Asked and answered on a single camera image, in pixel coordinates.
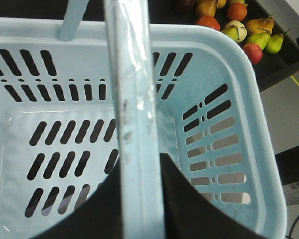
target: black surface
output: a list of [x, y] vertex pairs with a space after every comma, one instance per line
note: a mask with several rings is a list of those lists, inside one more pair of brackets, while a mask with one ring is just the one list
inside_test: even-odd
[[299, 181], [299, 146], [276, 154], [282, 185]]
[[[265, 239], [204, 199], [167, 154], [160, 155], [167, 239]], [[78, 210], [33, 239], [121, 239], [120, 170]]]
[[[151, 23], [193, 24], [197, 17], [194, 10], [186, 15], [178, 15], [171, 8], [172, 0], [149, 0], [149, 17]], [[67, 0], [0, 0], [0, 17], [63, 19]], [[248, 15], [243, 20], [268, 17], [265, 11], [254, 1], [247, 0]], [[217, 10], [216, 19], [223, 27], [228, 20], [225, 17], [227, 6]], [[84, 20], [103, 21], [103, 1], [90, 0]], [[283, 33], [275, 24], [273, 34]], [[264, 53], [263, 59], [254, 70], [260, 91], [276, 84], [299, 70], [299, 50], [285, 36], [281, 51], [276, 55]]]

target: green pear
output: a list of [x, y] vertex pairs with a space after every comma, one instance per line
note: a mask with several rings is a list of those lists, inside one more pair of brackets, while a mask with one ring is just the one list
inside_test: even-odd
[[231, 39], [233, 39], [235, 42], [239, 41], [239, 32], [237, 26], [229, 26], [221, 31], [225, 35], [229, 36]]
[[280, 51], [281, 45], [284, 41], [282, 33], [272, 36], [266, 44], [265, 51], [269, 54], [276, 54]]
[[247, 43], [256, 43], [263, 50], [270, 39], [270, 32], [264, 31], [262, 33], [254, 34], [247, 38]]
[[236, 20], [230, 21], [229, 23], [227, 23], [224, 26], [224, 29], [227, 28], [227, 27], [229, 27], [229, 26], [237, 26], [238, 27], [239, 39], [237, 39], [236, 43], [240, 43], [240, 42], [242, 42], [246, 38], [246, 36], [247, 36], [247, 30], [246, 30], [245, 26], [241, 22], [236, 21]]

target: pear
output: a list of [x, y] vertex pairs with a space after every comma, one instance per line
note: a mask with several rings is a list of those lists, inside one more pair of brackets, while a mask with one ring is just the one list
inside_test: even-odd
[[262, 33], [251, 35], [247, 38], [247, 43], [256, 43], [263, 50], [270, 39], [270, 32], [264, 31]]
[[226, 5], [227, 0], [218, 0], [217, 9], [221, 9]]
[[269, 54], [276, 54], [280, 51], [284, 35], [282, 33], [272, 36], [266, 44], [265, 51]]
[[227, 28], [227, 27], [229, 27], [229, 26], [237, 26], [238, 27], [239, 39], [237, 39], [236, 43], [240, 43], [240, 42], [242, 42], [246, 38], [246, 36], [247, 36], [247, 30], [246, 30], [245, 26], [241, 22], [236, 21], [236, 20], [230, 21], [229, 23], [227, 23], [224, 26], [224, 29]]
[[195, 13], [200, 16], [214, 16], [216, 13], [217, 0], [205, 0], [198, 4]]
[[271, 17], [268, 18], [258, 18], [258, 19], [252, 19], [246, 22], [245, 26], [247, 31], [253, 35], [253, 34], [259, 34], [264, 31], [269, 31], [270, 34], [273, 32], [275, 20]]
[[229, 26], [221, 31], [225, 35], [229, 36], [231, 39], [233, 39], [235, 42], [239, 41], [239, 32], [238, 32], [238, 26]]

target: light blue plastic basket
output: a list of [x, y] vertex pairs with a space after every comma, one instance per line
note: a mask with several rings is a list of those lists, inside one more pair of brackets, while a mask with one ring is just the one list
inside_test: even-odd
[[[118, 157], [102, 22], [0, 18], [0, 239], [69, 215]], [[286, 210], [253, 73], [215, 30], [152, 25], [159, 151], [233, 219], [282, 239]]]

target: artificial fruit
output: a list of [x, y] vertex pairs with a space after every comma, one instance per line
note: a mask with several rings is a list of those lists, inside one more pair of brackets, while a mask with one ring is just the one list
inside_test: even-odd
[[218, 0], [217, 9], [221, 9], [226, 5], [227, 0]]
[[264, 31], [258, 34], [251, 35], [247, 38], [247, 43], [256, 43], [260, 46], [261, 50], [263, 50], [269, 41], [271, 35], [270, 32]]
[[247, 43], [242, 48], [252, 64], [257, 64], [263, 58], [263, 51], [256, 43]]
[[275, 20], [272, 17], [268, 18], [257, 18], [252, 19], [246, 22], [245, 26], [247, 31], [253, 35], [253, 34], [259, 34], [264, 31], [269, 31], [270, 34], [273, 31]]
[[234, 3], [228, 7], [226, 16], [230, 21], [242, 21], [247, 16], [247, 8], [242, 3]]
[[280, 51], [282, 43], [284, 41], [284, 35], [282, 33], [272, 36], [265, 47], [265, 51], [269, 54], [276, 54]]
[[214, 16], [216, 13], [217, 0], [205, 0], [196, 6], [195, 13], [200, 16]]
[[231, 39], [233, 39], [235, 42], [238, 42], [240, 40], [239, 38], [239, 31], [237, 26], [229, 26], [221, 31], [225, 35], [229, 36]]
[[238, 27], [239, 39], [237, 38], [237, 40], [235, 42], [240, 43], [240, 42], [242, 42], [246, 38], [246, 36], [247, 36], [247, 30], [246, 30], [244, 24], [242, 24], [239, 21], [234, 20], [234, 21], [230, 21], [229, 23], [227, 23], [224, 26], [224, 29], [228, 28], [229, 26], [237, 26]]

